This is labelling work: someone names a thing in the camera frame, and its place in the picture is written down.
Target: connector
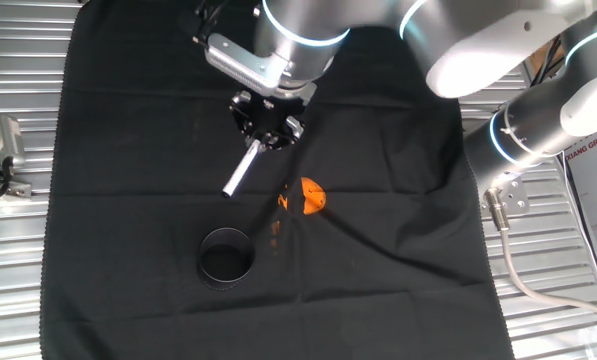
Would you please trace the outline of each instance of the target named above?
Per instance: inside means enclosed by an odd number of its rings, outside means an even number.
[[[485,193],[485,198],[489,204],[489,211],[494,219],[494,224],[498,231],[509,230],[509,219],[507,219],[507,211],[505,211],[505,204],[500,198],[500,190],[489,189]]]

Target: black cloth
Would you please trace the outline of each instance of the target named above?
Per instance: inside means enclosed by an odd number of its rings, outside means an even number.
[[[250,46],[250,5],[227,8],[217,30]],[[352,31],[303,138],[262,154],[224,199],[245,152],[228,110],[239,85],[181,31],[182,7],[94,0],[76,21],[44,359],[512,359],[458,104],[427,89],[406,44]],[[322,211],[304,214],[303,177],[326,192]],[[196,272],[221,227],[256,244],[251,272],[224,292]]]

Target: black cylinder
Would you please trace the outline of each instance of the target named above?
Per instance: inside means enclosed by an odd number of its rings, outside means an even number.
[[[210,289],[229,290],[247,276],[254,258],[254,245],[247,235],[236,229],[218,229],[200,244],[198,274]]]

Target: metal slatted surface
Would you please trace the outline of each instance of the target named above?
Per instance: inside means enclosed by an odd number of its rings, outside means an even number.
[[[75,0],[0,0],[0,112],[21,122],[33,200],[0,206],[0,359],[40,359],[40,269],[62,73]],[[491,117],[526,87],[515,70],[461,99],[465,129]],[[591,257],[554,164],[524,179],[531,214],[512,220],[511,240],[523,278],[535,289],[597,302]],[[499,237],[483,219],[492,272],[516,357],[586,359],[597,355],[597,316],[522,296],[506,276]]]

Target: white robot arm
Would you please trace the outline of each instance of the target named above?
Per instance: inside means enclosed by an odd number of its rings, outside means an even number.
[[[254,54],[211,34],[206,58],[267,104],[295,99],[306,106],[316,91],[313,81],[331,66],[354,27],[396,31],[413,50],[429,88],[445,98],[491,85],[564,32],[565,75],[529,89],[466,139],[483,195],[597,131],[597,0],[262,0],[256,14]],[[232,107],[251,97],[239,94]],[[278,141],[269,132],[242,130],[255,147],[243,164]],[[246,168],[232,177],[227,196]]]

